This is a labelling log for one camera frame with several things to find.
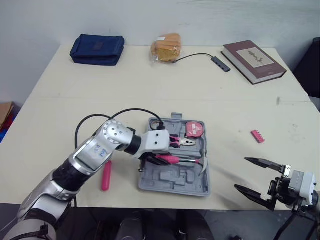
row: white wall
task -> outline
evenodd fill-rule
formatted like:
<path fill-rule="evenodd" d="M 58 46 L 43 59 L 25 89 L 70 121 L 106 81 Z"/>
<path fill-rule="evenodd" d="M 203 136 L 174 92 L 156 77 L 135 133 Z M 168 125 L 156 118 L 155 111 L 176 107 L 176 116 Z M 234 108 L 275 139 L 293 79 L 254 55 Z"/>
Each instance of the white wall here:
<path fill-rule="evenodd" d="M 170 32 L 186 46 L 250 39 L 293 69 L 320 36 L 320 1 L 0 0 L 0 102 L 22 105 L 59 44 L 82 33 L 150 45 Z"/>

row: book cover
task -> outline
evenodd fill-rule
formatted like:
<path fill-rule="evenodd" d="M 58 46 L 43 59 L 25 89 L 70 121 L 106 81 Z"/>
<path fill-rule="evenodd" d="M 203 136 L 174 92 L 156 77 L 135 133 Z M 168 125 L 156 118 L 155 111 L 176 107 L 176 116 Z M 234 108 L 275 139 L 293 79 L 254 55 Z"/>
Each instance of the book cover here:
<path fill-rule="evenodd" d="M 283 74 L 287 72 L 285 68 L 250 40 L 226 44 L 224 47 L 243 64 L 257 80 L 278 74 L 282 74 L 279 76 L 282 77 Z"/>

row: book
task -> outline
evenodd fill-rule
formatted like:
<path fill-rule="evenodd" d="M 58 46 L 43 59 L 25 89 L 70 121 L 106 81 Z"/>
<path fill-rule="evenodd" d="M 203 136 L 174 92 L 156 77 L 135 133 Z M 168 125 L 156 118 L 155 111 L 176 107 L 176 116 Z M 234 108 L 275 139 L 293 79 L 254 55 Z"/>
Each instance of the book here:
<path fill-rule="evenodd" d="M 221 52 L 253 85 L 281 78 L 287 70 L 252 41 L 223 45 Z"/>

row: tool kit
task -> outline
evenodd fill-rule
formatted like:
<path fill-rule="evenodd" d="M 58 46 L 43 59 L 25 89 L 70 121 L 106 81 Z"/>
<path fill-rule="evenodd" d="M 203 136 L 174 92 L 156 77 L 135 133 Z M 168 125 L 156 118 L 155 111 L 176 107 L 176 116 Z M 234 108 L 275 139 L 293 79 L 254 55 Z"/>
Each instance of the tool kit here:
<path fill-rule="evenodd" d="M 207 158 L 206 128 L 202 121 L 184 120 L 181 113 L 162 118 L 170 133 L 168 154 L 157 154 L 163 165 L 149 161 L 140 166 L 142 190 L 207 197 L 211 183 Z M 150 118 L 147 130 L 157 128 L 157 118 Z"/>

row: pink pliers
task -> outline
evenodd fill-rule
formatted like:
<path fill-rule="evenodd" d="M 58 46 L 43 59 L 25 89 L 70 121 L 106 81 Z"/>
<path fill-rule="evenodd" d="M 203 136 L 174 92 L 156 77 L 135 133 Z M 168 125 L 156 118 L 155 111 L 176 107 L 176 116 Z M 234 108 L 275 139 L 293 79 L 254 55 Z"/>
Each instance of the pink pliers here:
<path fill-rule="evenodd" d="M 170 147 L 180 148 L 180 146 L 193 146 L 196 145 L 196 141 L 188 138 L 180 138 L 178 135 L 170 134 Z"/>

